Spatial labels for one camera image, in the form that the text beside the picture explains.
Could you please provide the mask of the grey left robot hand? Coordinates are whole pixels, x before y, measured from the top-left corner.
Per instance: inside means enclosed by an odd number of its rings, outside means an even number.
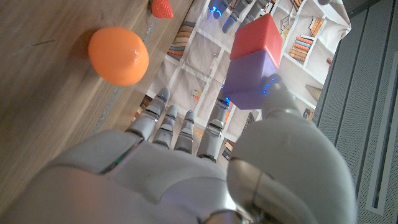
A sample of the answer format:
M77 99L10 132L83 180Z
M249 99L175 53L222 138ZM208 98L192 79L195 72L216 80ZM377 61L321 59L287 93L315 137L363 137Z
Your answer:
M237 23L242 27L265 14L271 14L281 32L291 28L300 16L321 20L334 19L336 16L330 1L312 0L219 0L210 1L208 10L215 19L227 15L222 26L225 34L233 30Z

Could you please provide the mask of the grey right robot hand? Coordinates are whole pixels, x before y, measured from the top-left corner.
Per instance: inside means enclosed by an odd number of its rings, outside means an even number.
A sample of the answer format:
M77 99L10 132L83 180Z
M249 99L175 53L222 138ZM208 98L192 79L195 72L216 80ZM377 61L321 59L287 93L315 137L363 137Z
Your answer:
M355 223L356 193L336 147L304 119L280 76L262 80L262 119L236 141L228 168L202 148L149 137L164 101L126 131L107 130L59 154L1 215L2 223Z

